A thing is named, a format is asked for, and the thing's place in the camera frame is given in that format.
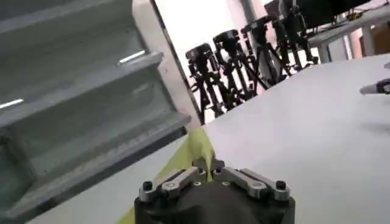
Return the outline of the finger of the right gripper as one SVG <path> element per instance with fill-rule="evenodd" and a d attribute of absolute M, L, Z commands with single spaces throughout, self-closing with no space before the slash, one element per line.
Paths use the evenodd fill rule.
<path fill-rule="evenodd" d="M 389 94 L 389 78 L 378 81 L 374 84 L 360 88 L 360 93 L 365 94 Z"/>

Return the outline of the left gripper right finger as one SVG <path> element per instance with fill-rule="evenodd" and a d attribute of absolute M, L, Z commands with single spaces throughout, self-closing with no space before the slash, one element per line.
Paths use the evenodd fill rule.
<path fill-rule="evenodd" d="M 222 160 L 214 159 L 210 172 L 213 180 L 221 186 L 254 200 L 288 201 L 291 198 L 291 190 L 285 181 L 272 181 L 250 169 L 235 169 L 226 166 Z"/>

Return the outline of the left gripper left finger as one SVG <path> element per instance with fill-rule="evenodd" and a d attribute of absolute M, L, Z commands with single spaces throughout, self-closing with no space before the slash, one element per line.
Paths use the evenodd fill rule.
<path fill-rule="evenodd" d="M 204 187 L 208 178 L 206 160 L 192 162 L 189 168 L 170 171 L 154 181 L 144 181 L 139 189 L 138 199 L 142 203 L 154 203 L 159 198 L 179 198 L 184 191 Z"/>

